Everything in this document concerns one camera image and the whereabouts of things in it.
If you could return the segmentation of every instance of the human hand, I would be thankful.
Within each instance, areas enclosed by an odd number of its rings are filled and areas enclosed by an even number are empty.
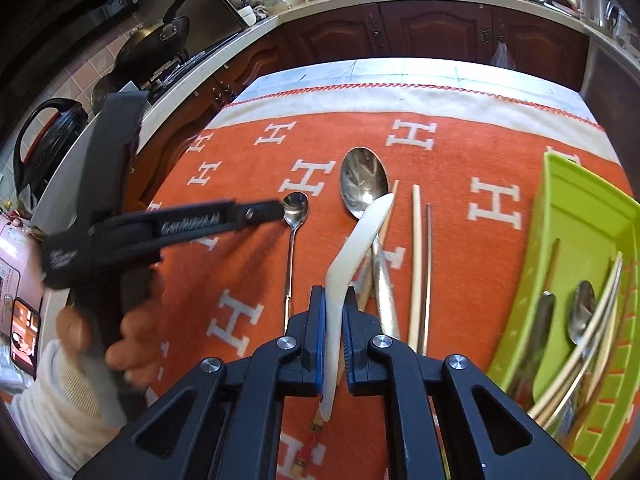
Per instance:
[[[160,369],[158,313],[163,291],[162,278],[153,272],[150,297],[122,318],[122,339],[111,345],[104,356],[109,368],[124,370],[125,380],[140,388],[149,386]],[[66,306],[56,318],[56,330],[67,357],[81,367],[79,353],[91,344],[89,324],[73,306]]]

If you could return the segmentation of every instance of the ribbed cuff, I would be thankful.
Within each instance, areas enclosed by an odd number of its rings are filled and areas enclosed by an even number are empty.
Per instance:
[[[98,399],[82,370],[66,356],[64,351],[59,352],[56,361],[55,373],[59,390],[66,400],[87,415],[100,416]]]

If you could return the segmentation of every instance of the silver bolt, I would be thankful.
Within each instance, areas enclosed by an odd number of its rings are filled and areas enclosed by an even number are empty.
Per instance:
[[[207,374],[212,374],[213,372],[217,372],[220,370],[222,363],[220,359],[217,357],[207,357],[202,362],[200,362],[200,368]]]
[[[447,363],[451,368],[455,368],[456,370],[464,370],[466,366],[469,364],[469,361],[463,355],[455,354],[450,355],[447,359]]]
[[[291,350],[298,342],[296,338],[291,337],[290,335],[284,335],[276,342],[278,348],[282,348],[283,350]]]
[[[377,346],[378,348],[389,348],[391,343],[391,338],[388,335],[378,334],[373,337],[373,346]]]

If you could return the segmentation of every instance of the brown cabinet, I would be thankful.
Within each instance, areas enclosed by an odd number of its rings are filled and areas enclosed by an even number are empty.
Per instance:
[[[389,55],[376,4],[313,14],[282,29],[300,66]]]
[[[226,97],[232,101],[260,76],[295,67],[289,43],[276,29],[260,38],[224,64],[214,74]]]
[[[213,76],[162,123],[136,156],[127,182],[125,211],[146,209],[169,172],[228,100]]]
[[[391,56],[431,57],[488,64],[493,40],[489,6],[403,0],[380,4]]]
[[[507,44],[518,72],[580,91],[587,63],[588,37],[517,10],[494,8],[494,44]]]

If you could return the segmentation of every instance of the smartphone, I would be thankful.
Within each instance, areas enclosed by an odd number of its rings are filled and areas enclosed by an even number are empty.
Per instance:
[[[39,327],[37,312],[16,298],[11,320],[11,361],[33,378],[36,377]]]

